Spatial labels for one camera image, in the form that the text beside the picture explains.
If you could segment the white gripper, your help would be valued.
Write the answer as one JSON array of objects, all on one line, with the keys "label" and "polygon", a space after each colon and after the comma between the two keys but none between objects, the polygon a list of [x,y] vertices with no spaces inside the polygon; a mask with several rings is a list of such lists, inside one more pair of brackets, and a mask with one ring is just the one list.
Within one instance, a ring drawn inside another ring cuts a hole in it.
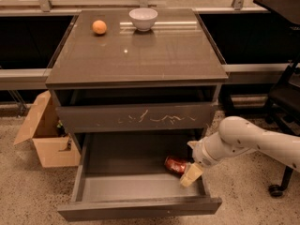
[{"label": "white gripper", "polygon": [[180,178],[180,184],[185,188],[202,176],[203,167],[217,165],[222,159],[228,158],[232,152],[232,147],[220,138],[218,132],[199,141],[188,141],[187,145],[192,149],[195,162],[187,165]]}]

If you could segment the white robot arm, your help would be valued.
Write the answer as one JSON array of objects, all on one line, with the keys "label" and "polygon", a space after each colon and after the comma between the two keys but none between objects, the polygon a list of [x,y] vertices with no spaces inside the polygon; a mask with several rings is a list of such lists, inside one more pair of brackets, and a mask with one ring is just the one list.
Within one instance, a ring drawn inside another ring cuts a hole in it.
[{"label": "white robot arm", "polygon": [[260,151],[300,172],[300,138],[257,127],[239,116],[223,119],[217,132],[199,141],[187,143],[192,148],[193,163],[189,163],[180,178],[189,187],[205,168],[217,165],[224,158],[233,158],[250,150]]}]

